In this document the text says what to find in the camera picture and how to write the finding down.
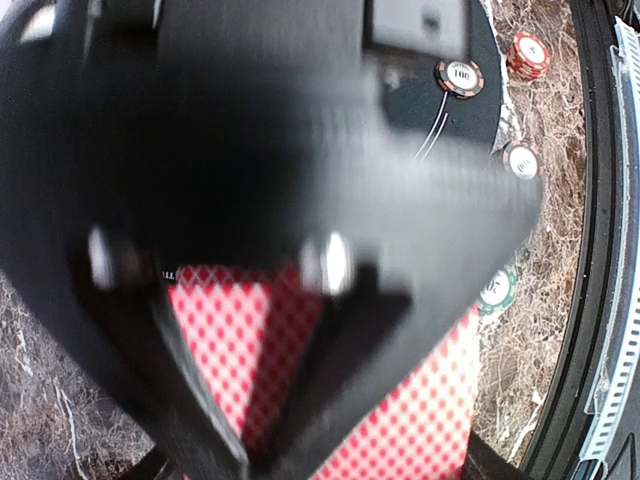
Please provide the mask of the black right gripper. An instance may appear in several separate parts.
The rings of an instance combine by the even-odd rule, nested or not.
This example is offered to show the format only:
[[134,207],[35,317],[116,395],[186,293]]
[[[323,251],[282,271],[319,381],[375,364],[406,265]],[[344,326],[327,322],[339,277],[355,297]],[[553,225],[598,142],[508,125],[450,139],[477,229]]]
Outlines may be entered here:
[[[309,479],[469,311],[542,203],[489,152],[415,160],[367,1],[15,1],[1,19],[1,267],[193,479]],[[293,272],[320,316],[246,448],[165,274]]]

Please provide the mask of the red back card deck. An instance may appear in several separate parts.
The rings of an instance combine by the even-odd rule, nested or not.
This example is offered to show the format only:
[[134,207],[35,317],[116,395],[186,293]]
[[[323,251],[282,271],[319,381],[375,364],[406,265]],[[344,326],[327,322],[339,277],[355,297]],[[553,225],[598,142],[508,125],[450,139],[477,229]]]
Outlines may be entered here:
[[[225,267],[168,274],[184,338],[246,448],[277,419],[321,312],[291,271]],[[478,390],[479,315],[471,310],[318,468],[318,479],[457,479]]]

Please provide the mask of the green chip stack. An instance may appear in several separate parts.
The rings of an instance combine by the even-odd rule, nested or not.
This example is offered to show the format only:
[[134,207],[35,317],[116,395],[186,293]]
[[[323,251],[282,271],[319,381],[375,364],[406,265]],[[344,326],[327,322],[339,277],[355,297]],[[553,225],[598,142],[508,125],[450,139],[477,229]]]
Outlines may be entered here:
[[518,274],[513,263],[498,270],[486,284],[477,300],[482,316],[501,315],[514,302],[518,285]]

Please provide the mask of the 100 chips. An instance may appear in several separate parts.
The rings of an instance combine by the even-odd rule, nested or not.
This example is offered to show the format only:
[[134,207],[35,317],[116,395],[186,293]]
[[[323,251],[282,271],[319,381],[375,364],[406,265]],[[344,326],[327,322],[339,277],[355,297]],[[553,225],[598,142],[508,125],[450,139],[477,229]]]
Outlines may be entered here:
[[440,61],[435,78],[444,91],[463,99],[477,96],[485,86],[481,69],[473,61]]

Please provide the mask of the black orange 100 chip stack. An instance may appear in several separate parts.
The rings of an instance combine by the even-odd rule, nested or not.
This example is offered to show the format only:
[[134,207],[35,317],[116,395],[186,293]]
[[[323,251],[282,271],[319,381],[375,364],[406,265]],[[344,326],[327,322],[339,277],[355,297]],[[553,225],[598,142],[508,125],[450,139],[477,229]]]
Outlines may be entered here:
[[519,140],[509,142],[502,149],[500,158],[505,168],[521,180],[533,180],[539,174],[537,154]]

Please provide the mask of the red 5 chip stack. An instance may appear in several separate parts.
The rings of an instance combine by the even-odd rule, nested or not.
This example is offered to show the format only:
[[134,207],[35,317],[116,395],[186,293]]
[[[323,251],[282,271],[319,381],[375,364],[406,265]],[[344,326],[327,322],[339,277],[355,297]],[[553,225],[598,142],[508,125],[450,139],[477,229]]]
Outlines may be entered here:
[[516,79],[532,82],[542,78],[550,65],[551,54],[546,45],[529,32],[519,32],[507,52],[506,63]]

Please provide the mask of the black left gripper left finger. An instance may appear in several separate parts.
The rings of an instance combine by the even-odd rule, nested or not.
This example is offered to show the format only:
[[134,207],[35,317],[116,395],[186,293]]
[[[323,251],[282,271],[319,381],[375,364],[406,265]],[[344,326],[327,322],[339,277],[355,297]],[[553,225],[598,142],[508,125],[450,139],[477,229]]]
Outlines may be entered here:
[[175,468],[169,458],[157,447],[148,452],[129,470],[131,480],[168,480]]

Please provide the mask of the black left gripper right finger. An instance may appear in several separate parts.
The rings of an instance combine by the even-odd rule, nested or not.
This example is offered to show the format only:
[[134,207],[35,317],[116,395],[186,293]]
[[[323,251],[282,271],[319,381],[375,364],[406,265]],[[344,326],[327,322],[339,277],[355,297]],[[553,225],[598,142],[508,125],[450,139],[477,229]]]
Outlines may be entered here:
[[525,474],[472,432],[462,467],[463,480],[525,480]]

